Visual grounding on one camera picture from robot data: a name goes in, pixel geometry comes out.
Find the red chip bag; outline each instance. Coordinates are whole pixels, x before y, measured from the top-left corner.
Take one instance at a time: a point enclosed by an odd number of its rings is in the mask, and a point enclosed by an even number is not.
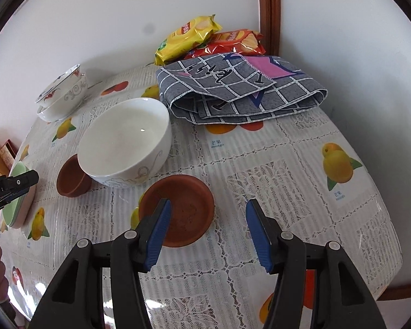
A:
[[[247,29],[215,33],[207,42],[187,53],[184,59],[228,52],[243,56],[263,55],[266,51],[259,43],[262,37],[259,32]]]

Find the brown wooden trim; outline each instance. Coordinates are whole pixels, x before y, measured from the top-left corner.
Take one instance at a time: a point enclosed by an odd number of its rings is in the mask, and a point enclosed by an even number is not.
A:
[[[378,300],[397,300],[411,298],[411,284],[387,288]]]
[[[262,46],[270,54],[271,47],[271,0],[259,0],[260,32],[263,35]]]
[[[281,0],[271,0],[270,53],[279,55],[280,47]]]

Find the yellow chip bag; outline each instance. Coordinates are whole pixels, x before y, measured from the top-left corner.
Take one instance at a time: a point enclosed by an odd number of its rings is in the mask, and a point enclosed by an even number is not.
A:
[[[215,15],[196,17],[169,35],[155,53],[155,64],[166,65],[208,40],[222,28],[213,21],[214,17]]]

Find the tablecloth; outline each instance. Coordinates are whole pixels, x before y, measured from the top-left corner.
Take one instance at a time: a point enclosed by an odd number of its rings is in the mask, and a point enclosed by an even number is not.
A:
[[[252,198],[303,241],[338,241],[373,296],[385,290],[402,262],[395,229],[365,167],[354,169],[345,183],[328,184],[323,145],[334,144],[362,161],[320,108],[248,125],[192,125],[171,117],[170,154],[152,179],[127,189],[93,182],[78,198],[60,196],[58,172],[77,153],[86,128],[111,106],[140,97],[156,84],[156,70],[141,67],[96,84],[66,121],[47,124],[38,119],[21,145],[16,160],[35,169],[40,180],[21,229],[6,228],[0,215],[0,246],[9,295],[28,318],[79,239],[98,243],[116,238],[130,228],[132,211],[146,189],[179,173],[209,186],[215,216],[202,238],[182,248],[163,247],[152,270],[140,274],[155,328],[262,327],[259,309],[273,292],[276,276],[260,266],[247,229],[244,208]],[[59,134],[64,122],[70,123],[69,131]],[[44,218],[48,231],[28,239],[36,216]],[[114,326],[109,276],[104,270],[103,306],[106,322]],[[307,311],[302,326],[310,320]]]

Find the blue gripper pad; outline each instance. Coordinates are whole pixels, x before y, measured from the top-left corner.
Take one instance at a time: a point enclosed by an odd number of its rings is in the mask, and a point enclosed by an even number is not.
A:
[[[163,206],[160,217],[158,218],[151,235],[149,236],[146,246],[146,260],[143,267],[149,271],[157,263],[160,255],[161,246],[163,245],[167,229],[169,228],[172,206],[170,200],[167,200]]]
[[[266,236],[265,230],[251,200],[249,200],[246,205],[246,218],[259,262],[266,269],[266,272],[269,273],[273,270],[271,243]]]

